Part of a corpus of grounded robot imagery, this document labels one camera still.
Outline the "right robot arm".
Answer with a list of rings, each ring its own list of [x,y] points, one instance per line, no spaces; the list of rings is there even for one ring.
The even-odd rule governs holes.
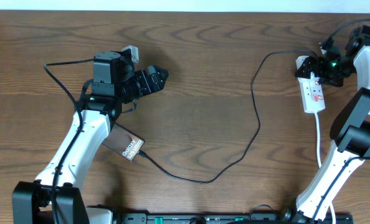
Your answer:
[[[284,216],[293,223],[323,222],[347,179],[370,160],[370,27],[352,30],[345,54],[334,45],[332,37],[320,48],[322,56],[303,55],[296,60],[295,77],[305,112],[317,115],[325,108],[322,85],[341,87],[345,78],[356,74],[358,91],[333,121],[326,159],[296,198],[295,210]]]

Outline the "white charger adapter plug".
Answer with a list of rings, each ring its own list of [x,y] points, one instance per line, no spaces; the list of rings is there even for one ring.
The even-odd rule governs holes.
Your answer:
[[[307,55],[302,55],[299,56],[295,61],[296,61],[296,69],[299,70],[303,68],[305,60],[308,58]]]

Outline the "white power strip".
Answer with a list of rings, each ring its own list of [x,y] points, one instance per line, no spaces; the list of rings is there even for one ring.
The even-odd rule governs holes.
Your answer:
[[[325,109],[323,90],[318,78],[298,78],[305,113],[313,114]]]

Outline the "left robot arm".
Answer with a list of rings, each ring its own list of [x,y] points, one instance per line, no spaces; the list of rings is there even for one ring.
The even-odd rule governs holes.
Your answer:
[[[120,223],[111,208],[85,206],[81,191],[95,154],[110,135],[122,106],[161,91],[167,70],[150,65],[135,70],[138,49],[105,51],[89,60],[93,78],[72,100],[74,116],[70,129],[47,167],[33,182],[20,181],[12,193],[14,223]]]

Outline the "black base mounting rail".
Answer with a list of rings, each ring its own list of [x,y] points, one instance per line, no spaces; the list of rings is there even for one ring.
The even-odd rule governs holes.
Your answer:
[[[287,210],[255,210],[250,214],[229,213],[122,213],[114,221],[119,224],[225,224],[225,223],[314,223],[310,218]]]

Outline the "bronze Galaxy smartphone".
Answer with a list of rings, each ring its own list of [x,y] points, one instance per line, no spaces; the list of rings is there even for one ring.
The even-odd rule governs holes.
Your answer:
[[[132,162],[143,147],[145,140],[130,130],[115,123],[102,144]]]

